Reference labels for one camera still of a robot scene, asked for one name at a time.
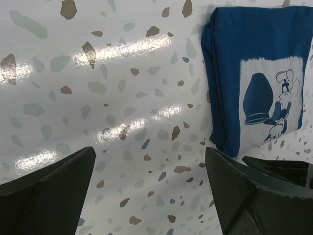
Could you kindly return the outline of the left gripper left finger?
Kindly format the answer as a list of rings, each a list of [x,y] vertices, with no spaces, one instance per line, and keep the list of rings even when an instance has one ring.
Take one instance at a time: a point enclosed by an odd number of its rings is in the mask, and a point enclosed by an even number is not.
[[[0,186],[2,235],[73,235],[88,191],[95,151],[85,147]]]

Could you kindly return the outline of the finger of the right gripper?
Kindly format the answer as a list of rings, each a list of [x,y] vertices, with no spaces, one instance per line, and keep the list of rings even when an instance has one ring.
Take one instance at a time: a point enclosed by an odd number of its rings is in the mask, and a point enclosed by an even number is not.
[[[243,162],[266,175],[298,185],[313,188],[313,165],[303,161],[262,160],[249,156]]]

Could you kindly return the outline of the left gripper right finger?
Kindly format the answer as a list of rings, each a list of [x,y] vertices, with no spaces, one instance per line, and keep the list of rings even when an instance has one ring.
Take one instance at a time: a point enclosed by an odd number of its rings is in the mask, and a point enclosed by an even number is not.
[[[223,234],[312,234],[313,189],[266,175],[212,147],[205,164]]]

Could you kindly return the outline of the dark blue t shirt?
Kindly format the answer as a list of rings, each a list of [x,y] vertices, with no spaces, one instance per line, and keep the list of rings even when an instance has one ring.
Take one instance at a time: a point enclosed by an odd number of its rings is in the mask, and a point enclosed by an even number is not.
[[[203,28],[212,141],[229,157],[302,126],[313,9],[218,7]]]

